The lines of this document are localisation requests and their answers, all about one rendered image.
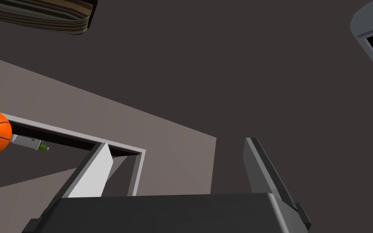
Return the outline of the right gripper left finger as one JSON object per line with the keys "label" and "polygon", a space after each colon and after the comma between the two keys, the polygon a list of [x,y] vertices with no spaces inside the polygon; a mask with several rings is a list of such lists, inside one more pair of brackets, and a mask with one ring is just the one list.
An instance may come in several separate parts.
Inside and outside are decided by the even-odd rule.
{"label": "right gripper left finger", "polygon": [[56,199],[100,197],[113,165],[107,143],[97,143],[55,195]]}

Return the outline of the grey bar with green tip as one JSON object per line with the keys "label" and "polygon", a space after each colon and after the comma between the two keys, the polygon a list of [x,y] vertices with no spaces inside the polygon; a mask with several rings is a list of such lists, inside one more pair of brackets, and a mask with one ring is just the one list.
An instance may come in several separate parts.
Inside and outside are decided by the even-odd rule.
{"label": "grey bar with green tip", "polygon": [[24,146],[35,150],[49,150],[49,147],[44,145],[43,140],[38,140],[26,136],[13,134],[10,142],[19,146]]}

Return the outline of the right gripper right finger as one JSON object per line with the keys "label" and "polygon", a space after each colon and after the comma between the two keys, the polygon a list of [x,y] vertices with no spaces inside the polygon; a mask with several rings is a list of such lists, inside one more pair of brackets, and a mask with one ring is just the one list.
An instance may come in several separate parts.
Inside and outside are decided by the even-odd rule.
{"label": "right gripper right finger", "polygon": [[297,209],[270,157],[257,138],[244,139],[243,161],[252,193],[266,193],[292,209]]}

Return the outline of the brown wooden shelf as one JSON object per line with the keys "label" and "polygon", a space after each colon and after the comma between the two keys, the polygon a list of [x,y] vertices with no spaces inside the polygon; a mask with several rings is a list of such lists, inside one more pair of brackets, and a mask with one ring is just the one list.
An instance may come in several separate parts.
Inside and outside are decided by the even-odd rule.
{"label": "brown wooden shelf", "polygon": [[0,21],[70,35],[90,27],[98,0],[0,0]]}

